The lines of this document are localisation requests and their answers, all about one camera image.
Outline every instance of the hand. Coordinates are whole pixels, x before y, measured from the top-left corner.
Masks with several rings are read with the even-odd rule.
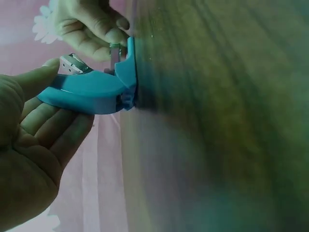
[[[43,212],[93,116],[58,109],[35,96],[57,74],[59,60],[18,75],[0,75],[0,231]]]
[[[109,0],[59,0],[52,15],[56,33],[96,61],[110,59],[109,43],[127,46],[129,22]]]

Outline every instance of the white flower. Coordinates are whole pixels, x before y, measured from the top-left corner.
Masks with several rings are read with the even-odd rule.
[[[48,207],[37,217],[7,232],[55,232],[54,229],[60,225],[60,220],[56,215],[48,215],[49,210]]]
[[[40,12],[42,15],[34,17],[35,25],[32,28],[34,33],[37,33],[34,40],[41,40],[41,43],[51,44],[56,40],[62,40],[54,30],[51,21],[51,13],[56,7],[57,0],[50,0],[48,6],[41,6]]]

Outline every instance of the palm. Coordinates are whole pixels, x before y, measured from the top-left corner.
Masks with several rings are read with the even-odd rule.
[[[18,107],[3,109],[9,109],[0,115],[7,125],[20,117],[11,141],[3,146],[6,149],[0,149],[0,181],[7,187],[0,194],[6,199],[0,208],[7,209],[3,215],[0,212],[0,218],[13,226],[38,215],[54,200],[63,170],[92,128],[93,116],[58,109],[37,98],[25,103],[21,116]]]

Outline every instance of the wooden surface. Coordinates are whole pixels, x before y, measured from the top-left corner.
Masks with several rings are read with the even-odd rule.
[[[130,232],[309,231],[309,2],[136,9],[139,100],[121,122]]]

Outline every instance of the stapler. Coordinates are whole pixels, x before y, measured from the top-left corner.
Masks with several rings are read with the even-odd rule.
[[[44,103],[91,115],[130,110],[137,84],[133,38],[128,39],[126,60],[120,61],[120,45],[112,45],[110,51],[112,74],[91,69],[75,54],[61,57],[70,74],[58,74],[37,97]]]

